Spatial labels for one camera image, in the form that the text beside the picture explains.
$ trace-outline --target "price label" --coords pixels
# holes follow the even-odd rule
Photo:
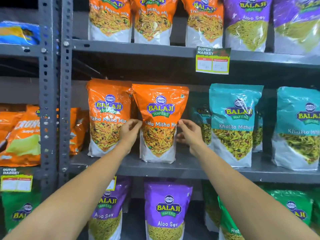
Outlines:
[[[2,175],[0,191],[30,192],[32,189],[32,175]]]
[[[116,182],[117,182],[117,176],[114,176],[109,186],[106,188],[106,191],[114,191],[116,189]]]
[[[230,48],[197,47],[195,71],[212,74],[229,74]]]

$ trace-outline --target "purple snack packet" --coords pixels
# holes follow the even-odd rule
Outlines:
[[[192,187],[172,182],[145,182],[146,240],[182,240]]]
[[[130,177],[117,176],[114,191],[106,190],[92,213],[89,240],[119,240],[122,228],[122,205],[131,185]]]
[[[320,0],[274,0],[274,52],[320,54]]]
[[[225,47],[264,52],[272,0],[223,0],[226,19]]]

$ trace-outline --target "bottom shelf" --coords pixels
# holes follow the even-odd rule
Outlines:
[[[204,202],[191,201],[185,217],[183,240],[216,240],[218,233],[209,232],[204,222]],[[131,199],[128,213],[123,214],[120,240],[144,240],[146,227],[144,199]],[[88,229],[84,228],[77,240],[88,240]]]

